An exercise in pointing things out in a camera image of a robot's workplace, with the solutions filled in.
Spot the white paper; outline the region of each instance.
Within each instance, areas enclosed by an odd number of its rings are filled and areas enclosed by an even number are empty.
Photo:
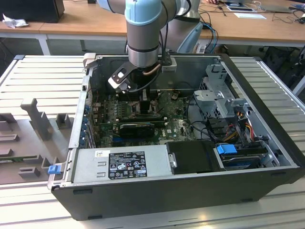
[[[23,20],[23,19],[12,19],[12,18],[8,18],[3,14],[3,20],[2,22],[7,26],[7,27],[11,27],[13,29],[15,29],[16,27],[23,27],[23,26],[28,26],[29,24]]]
[[[110,150],[96,150],[95,157],[109,156]]]
[[[261,14],[254,13],[234,13],[238,18],[251,18],[251,19],[267,19]]]

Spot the aluminum profile table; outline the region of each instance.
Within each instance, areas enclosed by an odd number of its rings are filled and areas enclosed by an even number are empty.
[[[82,56],[25,56],[13,60],[0,78],[0,114],[28,119],[20,108],[25,98],[36,98],[48,118],[58,113],[74,117],[83,77]]]
[[[48,56],[37,57],[37,60],[30,60],[31,58],[33,57],[26,56],[25,59],[27,61],[37,61],[39,59],[40,63],[48,63],[50,61],[53,62],[54,66],[56,65],[54,61],[59,61],[60,59],[57,57],[57,60],[54,60]],[[61,58],[70,59],[73,63],[82,62],[81,56]],[[305,141],[302,134],[305,132],[302,128],[304,123],[302,121],[305,120],[303,119],[304,105],[268,70],[264,63],[253,58],[232,58],[232,60],[247,77],[250,84],[275,114],[279,122],[286,128],[300,149],[304,150],[302,148]],[[17,62],[19,61],[12,63],[15,66],[11,66],[12,74],[20,74],[18,73],[20,66],[18,67]],[[65,74],[62,69],[54,71],[52,79],[60,79],[62,74]],[[82,68],[78,67],[78,72],[72,73],[71,76],[73,74],[78,76],[79,74],[78,77],[80,77],[81,73]],[[10,73],[5,72],[4,76],[6,74],[7,77],[10,75]],[[296,123],[293,127],[286,125],[293,123]],[[253,203],[90,221],[73,220],[68,211],[47,189],[44,182],[20,184],[16,185],[15,188],[2,186],[0,187],[0,215],[0,228],[15,229],[65,227],[83,229],[143,229],[155,227],[159,229],[304,228],[305,179],[302,178],[291,185],[277,187],[260,201]]]
[[[264,64],[249,58],[231,58],[299,149],[305,153],[305,106]],[[241,91],[233,84],[237,94]]]

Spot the light blue robot joint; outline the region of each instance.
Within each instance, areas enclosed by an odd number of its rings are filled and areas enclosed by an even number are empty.
[[[161,12],[161,0],[126,0],[125,19],[132,25],[150,24]]]
[[[202,31],[202,23],[198,23],[195,28],[186,36],[184,41],[179,46],[177,52],[178,53],[190,53],[193,51],[194,46],[196,45],[199,36]]]
[[[112,11],[110,6],[109,6],[109,2],[108,0],[97,0],[98,4],[100,5],[101,8],[108,10],[108,11]]]

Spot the desk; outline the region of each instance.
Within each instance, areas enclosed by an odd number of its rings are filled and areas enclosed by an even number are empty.
[[[262,3],[270,5],[291,6],[291,1],[285,0],[263,0]],[[258,46],[289,46],[303,47],[305,45],[305,25],[298,22],[292,24],[284,23],[281,20],[272,21],[273,13],[264,13],[261,10],[259,14],[266,17],[263,19],[246,19],[238,18],[234,13],[230,12],[222,3],[219,6],[223,7],[227,16],[219,9],[215,9],[215,5],[205,4],[200,6],[200,10],[215,11],[209,12],[213,28],[219,34],[218,43],[220,44],[240,44],[240,45],[258,45]],[[276,13],[285,21],[289,21],[286,17],[293,14]],[[205,21],[209,21],[207,14],[202,14]],[[204,40],[204,32],[201,34],[201,39]]]
[[[263,0],[268,4],[290,6],[291,1]],[[30,22],[29,27],[11,29],[4,24],[0,25],[0,37],[35,38],[41,45],[43,54],[50,55],[48,39],[73,40],[111,40],[124,41],[126,39],[125,17],[106,11],[98,4],[87,4],[86,1],[64,1],[65,13],[59,23]],[[305,25],[297,22],[286,24],[280,20],[272,21],[272,13],[262,13],[267,19],[242,19],[233,13],[225,17],[219,9],[202,5],[201,9],[210,12],[213,27],[219,33],[219,44],[240,44],[259,46],[290,46],[302,47],[305,45]],[[286,19],[290,14],[276,14]],[[208,42],[210,31],[202,31],[200,42]]]

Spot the power supply label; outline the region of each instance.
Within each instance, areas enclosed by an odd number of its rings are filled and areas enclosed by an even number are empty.
[[[144,151],[109,154],[108,178],[124,179],[147,177]]]

